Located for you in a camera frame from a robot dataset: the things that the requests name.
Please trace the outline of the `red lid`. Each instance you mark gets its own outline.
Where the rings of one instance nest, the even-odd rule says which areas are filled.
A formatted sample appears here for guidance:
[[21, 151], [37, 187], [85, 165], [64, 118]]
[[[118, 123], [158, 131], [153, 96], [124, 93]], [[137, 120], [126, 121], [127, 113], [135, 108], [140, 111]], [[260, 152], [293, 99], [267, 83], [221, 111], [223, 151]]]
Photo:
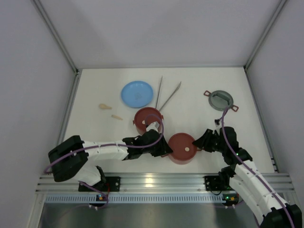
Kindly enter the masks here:
[[139, 111], [137, 111], [137, 113], [135, 114], [135, 117], [148, 117], [148, 116], [157, 116], [160, 117], [162, 114], [153, 107], [145, 107], [140, 109]]
[[169, 139], [168, 145], [172, 150], [184, 147], [194, 148], [195, 146], [192, 144], [193, 141], [195, 140], [191, 135], [187, 133], [177, 133]]

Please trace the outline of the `long metal tongs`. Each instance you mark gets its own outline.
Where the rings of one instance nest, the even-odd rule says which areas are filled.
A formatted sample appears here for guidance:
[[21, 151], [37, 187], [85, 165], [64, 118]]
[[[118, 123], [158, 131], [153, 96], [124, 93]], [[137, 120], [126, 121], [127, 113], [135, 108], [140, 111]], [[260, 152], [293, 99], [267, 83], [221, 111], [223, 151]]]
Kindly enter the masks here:
[[165, 85], [163, 86], [164, 78], [161, 76], [157, 93], [156, 93], [156, 101], [155, 108], [158, 111], [162, 111], [164, 107], [168, 104], [168, 102], [174, 97], [177, 91], [180, 89], [182, 82], [173, 84], [173, 86]]

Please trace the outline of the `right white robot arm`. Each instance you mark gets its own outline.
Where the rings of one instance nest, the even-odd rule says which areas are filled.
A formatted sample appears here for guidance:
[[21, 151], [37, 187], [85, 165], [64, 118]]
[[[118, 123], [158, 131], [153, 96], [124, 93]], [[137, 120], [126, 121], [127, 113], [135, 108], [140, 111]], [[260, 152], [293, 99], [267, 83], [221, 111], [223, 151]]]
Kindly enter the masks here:
[[253, 158], [239, 146], [232, 127], [207, 129], [193, 145], [206, 152], [222, 154], [227, 167], [218, 173], [223, 188], [235, 190], [253, 212], [261, 228], [301, 228], [302, 212], [289, 204], [258, 171]]

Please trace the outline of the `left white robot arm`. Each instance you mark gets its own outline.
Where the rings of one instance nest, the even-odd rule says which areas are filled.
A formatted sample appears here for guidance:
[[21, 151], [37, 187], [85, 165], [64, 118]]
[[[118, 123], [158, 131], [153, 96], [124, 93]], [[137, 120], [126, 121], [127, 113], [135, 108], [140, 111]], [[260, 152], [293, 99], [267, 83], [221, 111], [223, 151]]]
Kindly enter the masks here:
[[89, 142], [79, 135], [71, 136], [48, 153], [50, 166], [45, 173], [51, 173], [55, 182], [74, 179], [100, 187], [106, 182], [101, 167], [103, 161], [135, 160], [143, 154], [162, 157], [173, 152], [163, 133], [158, 132], [158, 126], [157, 122], [153, 122], [143, 135], [115, 142]]

